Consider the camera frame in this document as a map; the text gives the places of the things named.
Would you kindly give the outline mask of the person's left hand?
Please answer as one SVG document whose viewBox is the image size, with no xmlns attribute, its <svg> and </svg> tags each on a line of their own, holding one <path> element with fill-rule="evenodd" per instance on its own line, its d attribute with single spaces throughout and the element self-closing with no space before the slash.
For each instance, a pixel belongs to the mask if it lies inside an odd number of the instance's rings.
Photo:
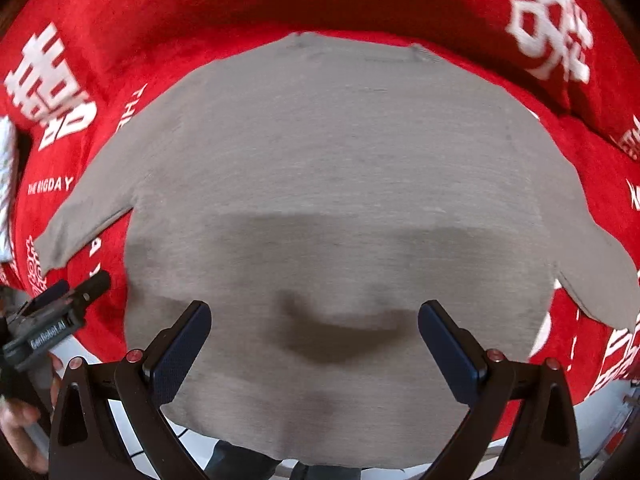
<svg viewBox="0 0 640 480">
<path fill-rule="evenodd" d="M 40 419 L 40 411 L 22 400 L 1 398 L 1 431 L 21 463 L 36 474 L 46 474 L 49 460 L 26 429 Z"/>
</svg>

